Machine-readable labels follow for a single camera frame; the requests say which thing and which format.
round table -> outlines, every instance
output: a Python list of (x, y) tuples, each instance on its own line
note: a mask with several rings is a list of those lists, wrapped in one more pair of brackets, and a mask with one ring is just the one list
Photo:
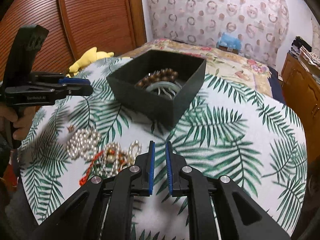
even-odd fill
[(79, 188), (88, 168), (82, 158), (68, 157), (66, 142), (73, 134), (68, 127), (95, 126), (102, 134), (100, 149), (112, 141), (128, 149), (138, 140), (146, 153), (149, 142), (156, 143), (154, 193), (134, 198), (132, 239), (189, 239), (187, 200), (168, 193), (167, 141), (204, 175), (228, 175), (291, 235), (307, 178), (305, 136), (297, 115), (251, 88), (207, 74), (177, 126), (167, 131), (114, 99), (106, 76), (129, 60), (91, 64), (77, 76), (91, 81), (90, 97), (67, 97), (37, 112), (20, 148), (20, 163), (38, 223)]

metal screw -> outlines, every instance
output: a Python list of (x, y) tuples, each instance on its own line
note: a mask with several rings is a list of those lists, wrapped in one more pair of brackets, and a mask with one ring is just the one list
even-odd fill
[(221, 182), (223, 183), (229, 183), (230, 182), (230, 178), (228, 176), (221, 176), (220, 178)]
[(131, 166), (130, 167), (131, 172), (138, 172), (139, 170), (140, 170), (140, 168), (138, 166)]
[(184, 167), (182, 168), (182, 171), (185, 172), (185, 173), (189, 173), (189, 172), (192, 171), (192, 168), (189, 167), (189, 166), (184, 166)]
[(93, 184), (98, 184), (101, 182), (101, 178), (99, 176), (94, 176), (92, 179), (91, 179), (91, 182)]

stuffed animal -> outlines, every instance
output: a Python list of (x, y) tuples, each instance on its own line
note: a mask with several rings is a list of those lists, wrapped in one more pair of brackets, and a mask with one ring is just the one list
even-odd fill
[(102, 59), (105, 57), (113, 57), (113, 52), (104, 52), (104, 51), (98, 51), (97, 47), (93, 47), (89, 50), (87, 50), (80, 59), (78, 59), (70, 68), (69, 68), (69, 74), (67, 74), (68, 77), (71, 77), (71, 73), (73, 76), (77, 75), (80, 70), (84, 69), (85, 67), (89, 66), (91, 63), (97, 61), (98, 59)]

black box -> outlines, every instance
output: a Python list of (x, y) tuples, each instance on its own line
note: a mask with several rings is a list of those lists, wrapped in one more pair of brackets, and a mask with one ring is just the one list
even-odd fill
[[(205, 67), (206, 60), (200, 57), (149, 50), (114, 71), (107, 80), (115, 98), (124, 106), (172, 128), (202, 87)], [(173, 99), (135, 87), (148, 73), (164, 68), (172, 68), (179, 74), (177, 82), (182, 89)]]

red cord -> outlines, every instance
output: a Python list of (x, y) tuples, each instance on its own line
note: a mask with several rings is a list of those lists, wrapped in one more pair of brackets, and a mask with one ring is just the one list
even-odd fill
[(82, 185), (84, 185), (84, 184), (87, 183), (88, 178), (89, 178), (89, 175), (90, 175), (90, 170), (91, 170), (91, 168), (93, 167), (94, 162), (102, 155), (102, 153), (103, 153), (103, 150), (102, 150), (101, 152), (99, 152), (99, 153), (94, 157), (94, 159), (91, 161), (90, 166), (89, 166), (89, 168), (87, 169), (87, 171), (86, 171), (86, 173), (85, 173), (85, 176), (83, 176), (83, 177), (79, 180), (79, 185), (80, 185), (80, 187), (81, 187)]

